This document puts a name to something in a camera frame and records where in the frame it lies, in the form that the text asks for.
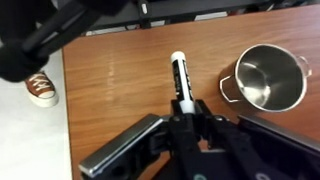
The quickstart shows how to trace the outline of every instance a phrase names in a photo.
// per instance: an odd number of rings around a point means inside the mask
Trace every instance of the white floor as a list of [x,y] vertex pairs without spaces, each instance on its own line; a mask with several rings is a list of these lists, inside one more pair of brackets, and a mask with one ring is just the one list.
[[44,69],[60,96],[53,108],[34,105],[23,83],[0,79],[1,180],[72,179],[61,51]]

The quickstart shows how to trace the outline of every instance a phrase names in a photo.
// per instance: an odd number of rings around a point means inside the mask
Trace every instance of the wooden table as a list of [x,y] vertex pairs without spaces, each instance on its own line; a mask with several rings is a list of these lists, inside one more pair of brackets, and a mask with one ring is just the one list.
[[258,115],[320,141],[319,42],[319,5],[75,40],[64,48],[74,179],[80,179],[82,159],[140,118],[170,112],[175,91],[169,57],[176,50],[186,53],[194,96],[233,120],[239,112],[222,100],[217,85],[223,68],[258,43],[305,56],[313,75],[302,103]]

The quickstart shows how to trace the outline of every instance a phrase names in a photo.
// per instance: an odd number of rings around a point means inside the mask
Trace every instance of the pot handle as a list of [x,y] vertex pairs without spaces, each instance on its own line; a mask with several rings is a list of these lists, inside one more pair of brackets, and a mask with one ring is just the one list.
[[312,75],[312,70],[311,70],[311,67],[310,67],[310,64],[309,64],[308,60],[303,56],[299,56],[297,59],[299,60],[299,64],[301,65],[301,67],[303,69],[303,74],[306,77],[311,76]]
[[238,99],[229,99],[228,96],[226,95],[226,93],[224,92],[223,87],[222,87],[222,86],[223,86],[223,82],[226,81],[226,80],[228,80],[228,79],[230,79],[230,78],[233,77],[233,76],[234,76],[234,75],[227,76],[227,77],[221,79],[220,82],[219,82],[220,92],[221,92],[222,96],[224,97],[224,99],[225,99],[226,101],[228,101],[229,103],[235,103],[235,102],[239,102],[239,101],[240,101],[240,100],[238,100]]

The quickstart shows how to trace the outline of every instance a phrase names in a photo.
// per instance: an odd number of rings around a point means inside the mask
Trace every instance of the shoe sole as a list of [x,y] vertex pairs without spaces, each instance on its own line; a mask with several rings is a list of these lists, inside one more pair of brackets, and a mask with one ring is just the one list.
[[29,93],[29,98],[31,101],[36,104],[37,106],[44,107],[44,108],[49,108],[52,106],[55,106],[59,102],[59,96],[58,93],[55,93],[53,97],[51,98],[39,98],[34,96],[33,94]]

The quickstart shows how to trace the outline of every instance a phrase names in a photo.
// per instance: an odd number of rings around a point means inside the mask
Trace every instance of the brown shoe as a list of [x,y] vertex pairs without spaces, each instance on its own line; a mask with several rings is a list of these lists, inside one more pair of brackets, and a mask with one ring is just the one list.
[[52,107],[59,101],[59,96],[54,85],[42,71],[25,80],[29,97],[32,102],[40,107]]

